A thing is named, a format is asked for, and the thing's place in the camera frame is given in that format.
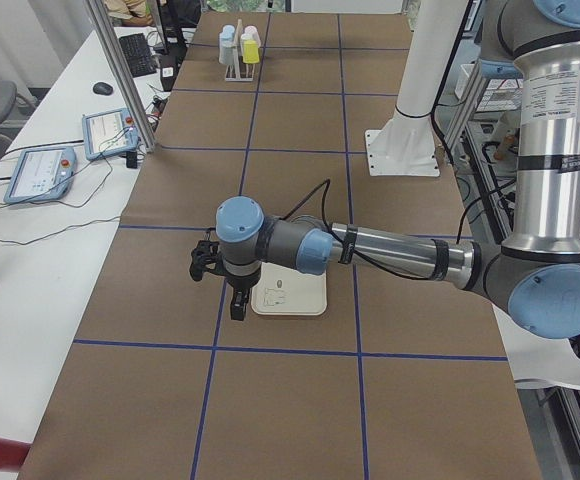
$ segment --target black mouse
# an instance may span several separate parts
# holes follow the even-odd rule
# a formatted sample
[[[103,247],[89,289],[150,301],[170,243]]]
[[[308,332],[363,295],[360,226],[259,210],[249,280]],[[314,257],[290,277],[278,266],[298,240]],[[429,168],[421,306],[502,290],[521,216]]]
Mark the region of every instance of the black mouse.
[[[112,95],[114,88],[112,88],[112,85],[106,82],[97,82],[92,87],[92,91],[97,95]]]

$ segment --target white desk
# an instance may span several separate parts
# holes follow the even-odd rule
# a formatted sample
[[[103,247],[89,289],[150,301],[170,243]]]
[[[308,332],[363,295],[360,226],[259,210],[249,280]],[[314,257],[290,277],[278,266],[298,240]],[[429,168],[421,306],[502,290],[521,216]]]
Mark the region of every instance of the white desk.
[[[123,28],[117,33],[146,30]],[[161,88],[158,73],[135,80],[148,105],[154,95],[149,85]],[[115,93],[95,95],[92,86],[98,81],[113,85]],[[83,138],[83,114],[124,106],[116,85],[93,32],[10,148]],[[87,164],[83,146],[75,151],[81,168]],[[0,163],[0,177],[12,174],[18,153]],[[120,158],[110,163],[113,172],[105,186],[83,208],[49,204],[1,209],[0,238],[27,241],[119,215],[138,171],[127,169]],[[75,177],[62,200],[80,204],[108,170],[102,161],[91,165]],[[0,201],[6,184],[0,186]],[[0,244],[0,436],[33,440],[117,224],[92,225],[25,247]],[[0,473],[0,479],[14,476]]]

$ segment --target brown tabletop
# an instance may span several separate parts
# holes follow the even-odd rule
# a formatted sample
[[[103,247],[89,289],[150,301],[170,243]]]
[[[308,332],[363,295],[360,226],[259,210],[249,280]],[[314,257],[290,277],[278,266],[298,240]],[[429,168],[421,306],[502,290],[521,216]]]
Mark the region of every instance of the brown tabletop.
[[[237,18],[252,83],[217,63]],[[236,322],[188,276],[223,200],[283,214],[324,178],[331,220],[453,236],[450,167],[368,174],[410,40],[398,15],[203,15],[21,479],[541,478],[485,300],[337,264],[323,315]]]

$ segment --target black keyboard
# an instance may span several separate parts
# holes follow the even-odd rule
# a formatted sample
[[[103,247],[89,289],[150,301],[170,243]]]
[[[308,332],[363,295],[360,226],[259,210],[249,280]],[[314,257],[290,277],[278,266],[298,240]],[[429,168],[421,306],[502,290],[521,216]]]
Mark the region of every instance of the black keyboard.
[[[152,63],[152,53],[148,41],[142,33],[119,37],[119,44],[133,77],[150,75],[157,71]]]

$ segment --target metal pole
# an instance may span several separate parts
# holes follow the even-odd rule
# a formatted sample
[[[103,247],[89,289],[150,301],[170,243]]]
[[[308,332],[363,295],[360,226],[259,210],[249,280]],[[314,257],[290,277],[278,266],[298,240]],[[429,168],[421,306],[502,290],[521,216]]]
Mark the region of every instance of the metal pole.
[[[102,0],[84,0],[84,4],[90,17],[90,22],[97,32],[99,42],[101,42],[108,65],[110,65],[112,74],[121,89],[123,100],[126,102],[134,123],[139,129],[139,137],[146,146],[146,151],[152,152],[155,147],[154,132],[150,122],[148,122],[148,117],[141,103],[137,87],[134,84],[130,68],[123,56],[119,40],[117,40],[117,35],[108,17],[108,10]]]

